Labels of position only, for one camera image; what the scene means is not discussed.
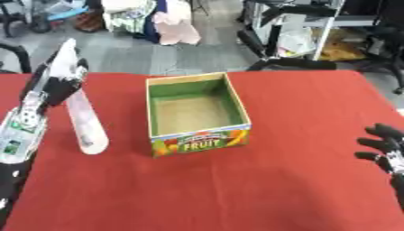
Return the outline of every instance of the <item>cardboard box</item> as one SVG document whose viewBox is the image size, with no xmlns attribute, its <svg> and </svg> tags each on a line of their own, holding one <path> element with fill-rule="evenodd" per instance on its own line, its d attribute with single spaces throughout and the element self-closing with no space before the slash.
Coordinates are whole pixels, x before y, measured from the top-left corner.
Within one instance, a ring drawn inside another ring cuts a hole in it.
<svg viewBox="0 0 404 231">
<path fill-rule="evenodd" d="M 147 79 L 153 156 L 245 144 L 251 128 L 226 73 Z"/>
</svg>

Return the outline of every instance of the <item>open box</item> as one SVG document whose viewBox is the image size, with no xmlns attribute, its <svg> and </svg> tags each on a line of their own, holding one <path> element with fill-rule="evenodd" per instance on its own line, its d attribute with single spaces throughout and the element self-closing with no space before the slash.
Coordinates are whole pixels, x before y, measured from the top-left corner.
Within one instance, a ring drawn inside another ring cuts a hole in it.
<svg viewBox="0 0 404 231">
<path fill-rule="evenodd" d="M 251 128 L 226 73 L 147 79 L 153 156 L 248 142 Z"/>
</svg>

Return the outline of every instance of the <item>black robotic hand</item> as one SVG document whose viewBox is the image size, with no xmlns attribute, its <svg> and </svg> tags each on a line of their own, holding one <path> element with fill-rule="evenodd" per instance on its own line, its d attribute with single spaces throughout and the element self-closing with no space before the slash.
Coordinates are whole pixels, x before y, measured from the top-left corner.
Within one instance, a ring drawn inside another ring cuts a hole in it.
<svg viewBox="0 0 404 231">
<path fill-rule="evenodd" d="M 366 127 L 366 132 L 380 137 L 378 140 L 359 138 L 358 143 L 374 148 L 376 152 L 356 152 L 358 159 L 376 162 L 379 167 L 391 174 L 390 184 L 396 190 L 397 199 L 404 211 L 404 133 L 383 124 Z"/>
</svg>

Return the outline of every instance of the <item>robotic hand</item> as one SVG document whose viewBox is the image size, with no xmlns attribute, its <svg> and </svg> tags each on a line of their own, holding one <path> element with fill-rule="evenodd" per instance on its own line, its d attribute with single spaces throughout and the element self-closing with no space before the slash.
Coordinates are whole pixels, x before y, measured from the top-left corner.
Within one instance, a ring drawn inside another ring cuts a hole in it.
<svg viewBox="0 0 404 231">
<path fill-rule="evenodd" d="M 46 131 L 46 111 L 81 88 L 87 61 L 69 39 L 35 70 L 20 95 L 20 105 L 0 125 L 0 229 L 23 188 Z"/>
<path fill-rule="evenodd" d="M 379 167 L 391 175 L 390 184 L 396 191 L 396 196 L 404 211 L 404 133 L 383 124 L 366 127 L 366 132 L 381 138 L 373 140 L 359 138 L 358 143 L 374 148 L 383 154 L 375 152 L 356 152 L 359 159 L 376 162 Z"/>
</svg>

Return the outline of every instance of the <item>red table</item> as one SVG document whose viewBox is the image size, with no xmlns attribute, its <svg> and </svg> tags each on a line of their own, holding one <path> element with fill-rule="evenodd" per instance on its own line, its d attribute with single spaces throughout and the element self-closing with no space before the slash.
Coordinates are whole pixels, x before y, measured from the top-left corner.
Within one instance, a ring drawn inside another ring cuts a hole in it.
<svg viewBox="0 0 404 231">
<path fill-rule="evenodd" d="M 354 158 L 363 128 L 404 119 L 358 73 L 231 73 L 252 119 L 243 147 L 153 159 L 145 76 L 91 74 L 85 85 L 110 138 L 81 153 L 66 108 L 49 131 L 8 231 L 402 231 L 389 177 Z M 0 78 L 0 113 L 20 76 Z"/>
</svg>

